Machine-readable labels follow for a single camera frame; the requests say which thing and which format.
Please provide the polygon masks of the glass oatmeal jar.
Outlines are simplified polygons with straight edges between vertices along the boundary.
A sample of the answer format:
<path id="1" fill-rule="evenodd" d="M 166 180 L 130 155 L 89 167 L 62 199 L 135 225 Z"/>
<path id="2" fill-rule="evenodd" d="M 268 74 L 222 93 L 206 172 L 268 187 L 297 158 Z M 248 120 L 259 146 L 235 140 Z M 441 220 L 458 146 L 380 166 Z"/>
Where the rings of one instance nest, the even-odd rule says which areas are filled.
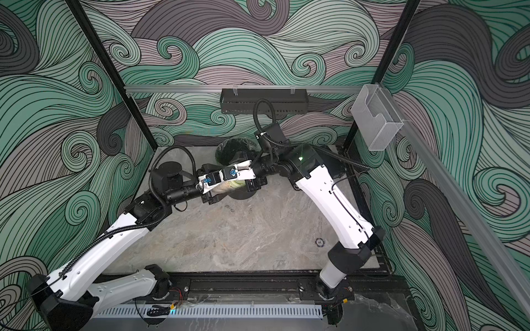
<path id="1" fill-rule="evenodd" d="M 216 185 L 212 190 L 212 195 L 219 194 L 219 193 L 230 193 L 230 181 L 224 181 L 220 183 L 219 185 Z"/>

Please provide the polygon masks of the light green jar lid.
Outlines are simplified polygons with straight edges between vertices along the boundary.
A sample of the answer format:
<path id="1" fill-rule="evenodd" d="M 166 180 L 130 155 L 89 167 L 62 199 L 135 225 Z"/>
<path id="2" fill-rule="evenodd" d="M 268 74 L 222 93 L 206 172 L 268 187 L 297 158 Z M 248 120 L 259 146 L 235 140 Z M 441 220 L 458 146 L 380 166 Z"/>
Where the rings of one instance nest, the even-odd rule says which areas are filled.
<path id="1" fill-rule="evenodd" d="M 248 193 L 245 180 L 230 181 L 230 195 L 245 195 Z"/>

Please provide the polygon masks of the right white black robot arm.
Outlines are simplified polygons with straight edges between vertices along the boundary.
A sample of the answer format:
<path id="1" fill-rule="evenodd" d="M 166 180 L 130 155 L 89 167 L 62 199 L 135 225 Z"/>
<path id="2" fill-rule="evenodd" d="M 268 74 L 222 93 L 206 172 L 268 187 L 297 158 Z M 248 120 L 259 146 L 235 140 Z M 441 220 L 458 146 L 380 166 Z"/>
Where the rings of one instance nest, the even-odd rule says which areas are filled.
<path id="1" fill-rule="evenodd" d="M 249 168 L 257 177 L 279 174 L 304 192 L 319 208 L 338 236 L 328 251 L 316 290 L 325 299 L 338 293 L 342 280 L 363 267 L 380 245 L 385 231 L 373 226 L 350 204 L 330 175 L 317 148 L 301 145 L 272 157 L 256 157 Z"/>

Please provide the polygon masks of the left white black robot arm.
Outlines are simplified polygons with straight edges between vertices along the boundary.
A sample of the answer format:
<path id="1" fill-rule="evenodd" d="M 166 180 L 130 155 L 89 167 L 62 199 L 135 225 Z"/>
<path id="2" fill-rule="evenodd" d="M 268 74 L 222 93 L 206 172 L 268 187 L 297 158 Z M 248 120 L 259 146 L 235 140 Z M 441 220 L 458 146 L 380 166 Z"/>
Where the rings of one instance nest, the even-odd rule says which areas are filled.
<path id="1" fill-rule="evenodd" d="M 48 276 L 37 274 L 27 289 L 30 300 L 49 330 L 81 330 L 103 310 L 142 297 L 165 300 L 171 293 L 168 273 L 151 264 L 135 273 L 96 282 L 127 248 L 171 215 L 176 204 L 198 197 L 216 197 L 219 189 L 237 180 L 254 179 L 249 162 L 220 167 L 205 165 L 182 179 L 178 162 L 165 162 L 150 171 L 149 189 L 103 234 Z"/>

